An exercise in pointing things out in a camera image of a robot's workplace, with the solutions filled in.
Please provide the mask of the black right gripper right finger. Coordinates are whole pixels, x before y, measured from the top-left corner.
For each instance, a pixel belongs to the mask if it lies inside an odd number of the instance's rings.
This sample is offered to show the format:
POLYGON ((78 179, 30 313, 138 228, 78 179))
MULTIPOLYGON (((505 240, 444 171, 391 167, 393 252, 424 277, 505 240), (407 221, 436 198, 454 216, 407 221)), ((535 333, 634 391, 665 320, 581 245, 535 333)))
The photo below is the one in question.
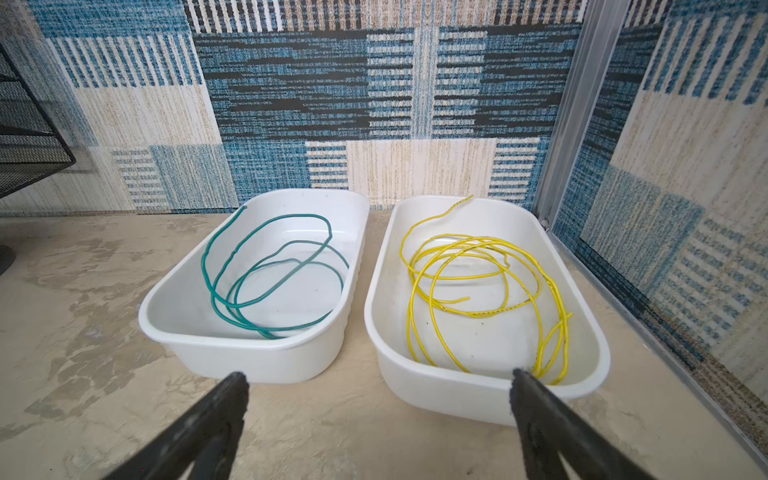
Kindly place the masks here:
POLYGON ((509 393, 529 479, 650 479, 531 373, 516 369, 509 393))

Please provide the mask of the black perforated cable spool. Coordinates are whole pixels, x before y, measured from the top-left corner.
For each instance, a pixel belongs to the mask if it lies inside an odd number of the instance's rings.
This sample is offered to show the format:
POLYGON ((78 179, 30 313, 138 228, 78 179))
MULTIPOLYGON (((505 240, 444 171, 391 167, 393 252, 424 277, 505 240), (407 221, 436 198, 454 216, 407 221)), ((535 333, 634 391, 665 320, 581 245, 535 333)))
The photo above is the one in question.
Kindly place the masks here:
POLYGON ((15 262, 15 251, 7 246, 0 246, 0 274, 4 274, 15 262))

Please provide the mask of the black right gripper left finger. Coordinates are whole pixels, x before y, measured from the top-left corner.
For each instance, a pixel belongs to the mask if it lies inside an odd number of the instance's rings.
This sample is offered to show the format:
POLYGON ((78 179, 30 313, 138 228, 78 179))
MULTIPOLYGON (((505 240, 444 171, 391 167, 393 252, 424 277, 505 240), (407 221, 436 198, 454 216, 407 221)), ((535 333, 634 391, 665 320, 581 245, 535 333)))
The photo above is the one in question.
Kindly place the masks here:
POLYGON ((108 479, 228 479, 249 400, 246 376, 233 372, 111 473, 108 479))

